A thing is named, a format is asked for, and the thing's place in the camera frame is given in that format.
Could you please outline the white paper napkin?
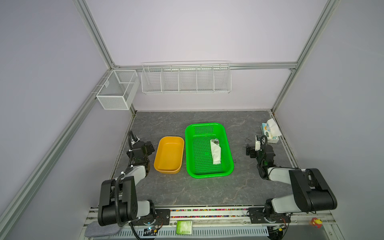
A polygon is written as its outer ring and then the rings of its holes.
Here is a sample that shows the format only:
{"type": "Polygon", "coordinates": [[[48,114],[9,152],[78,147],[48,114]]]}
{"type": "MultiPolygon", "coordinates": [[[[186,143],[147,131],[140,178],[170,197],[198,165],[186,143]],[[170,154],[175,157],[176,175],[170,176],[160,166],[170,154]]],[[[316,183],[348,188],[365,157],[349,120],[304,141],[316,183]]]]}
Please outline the white paper napkin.
{"type": "Polygon", "coordinates": [[[214,144],[212,140],[210,141],[211,153],[213,158],[213,165],[221,164],[221,147],[220,144],[214,144]]]}

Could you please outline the green plastic basket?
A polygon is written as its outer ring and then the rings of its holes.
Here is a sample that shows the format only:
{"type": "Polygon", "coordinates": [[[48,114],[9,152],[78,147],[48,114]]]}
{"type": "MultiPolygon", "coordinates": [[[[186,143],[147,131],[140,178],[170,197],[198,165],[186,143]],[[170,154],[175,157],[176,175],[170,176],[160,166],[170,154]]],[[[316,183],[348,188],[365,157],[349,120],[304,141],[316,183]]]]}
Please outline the green plastic basket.
{"type": "Polygon", "coordinates": [[[195,179],[229,176],[235,166],[226,129],[219,123],[192,124],[185,130],[186,168],[195,179]],[[219,140],[221,163],[214,164],[211,141],[219,140]]]}

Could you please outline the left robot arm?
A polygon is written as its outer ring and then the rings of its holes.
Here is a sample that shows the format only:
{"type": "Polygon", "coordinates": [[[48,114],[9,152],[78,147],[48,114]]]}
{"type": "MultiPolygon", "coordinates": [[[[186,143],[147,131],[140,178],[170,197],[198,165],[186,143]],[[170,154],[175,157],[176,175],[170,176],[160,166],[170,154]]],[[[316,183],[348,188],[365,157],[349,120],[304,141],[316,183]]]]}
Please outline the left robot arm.
{"type": "Polygon", "coordinates": [[[143,142],[129,131],[129,163],[116,178],[101,185],[98,223],[100,226],[117,224],[119,227],[141,218],[156,218],[153,201],[138,201],[136,185],[150,172],[151,142],[143,142]]]}

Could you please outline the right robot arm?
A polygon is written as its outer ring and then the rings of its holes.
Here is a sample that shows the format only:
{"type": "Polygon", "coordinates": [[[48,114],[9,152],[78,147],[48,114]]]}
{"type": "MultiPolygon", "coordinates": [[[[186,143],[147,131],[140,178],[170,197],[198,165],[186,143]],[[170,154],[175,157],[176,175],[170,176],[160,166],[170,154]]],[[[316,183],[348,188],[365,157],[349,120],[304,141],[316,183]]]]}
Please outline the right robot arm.
{"type": "Polygon", "coordinates": [[[320,170],[278,167],[273,147],[268,144],[258,148],[247,145],[246,155],[257,160],[257,169],[263,180],[288,184],[292,188],[290,195],[266,200],[260,212],[257,208],[249,209],[250,215],[275,223],[288,220],[293,213],[317,213],[337,208],[336,196],[320,170]]]}

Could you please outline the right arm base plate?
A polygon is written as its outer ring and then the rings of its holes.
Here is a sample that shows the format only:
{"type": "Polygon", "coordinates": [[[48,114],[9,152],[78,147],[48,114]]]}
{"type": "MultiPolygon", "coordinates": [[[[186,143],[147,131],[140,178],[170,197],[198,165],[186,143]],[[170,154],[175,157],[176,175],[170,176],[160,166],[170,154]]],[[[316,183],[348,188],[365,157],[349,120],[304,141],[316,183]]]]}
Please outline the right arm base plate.
{"type": "Polygon", "coordinates": [[[264,207],[248,208],[247,216],[252,224],[288,224],[291,222],[290,214],[267,213],[264,207]]]}

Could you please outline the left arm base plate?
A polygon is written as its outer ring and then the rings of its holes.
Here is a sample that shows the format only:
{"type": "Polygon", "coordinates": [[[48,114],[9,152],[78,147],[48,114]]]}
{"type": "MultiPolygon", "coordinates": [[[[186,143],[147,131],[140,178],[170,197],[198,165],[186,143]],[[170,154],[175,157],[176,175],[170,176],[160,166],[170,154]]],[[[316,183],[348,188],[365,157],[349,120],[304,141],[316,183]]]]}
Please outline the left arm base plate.
{"type": "Polygon", "coordinates": [[[168,226],[171,219],[170,209],[156,209],[155,216],[148,215],[132,221],[133,226],[168,226]]]}

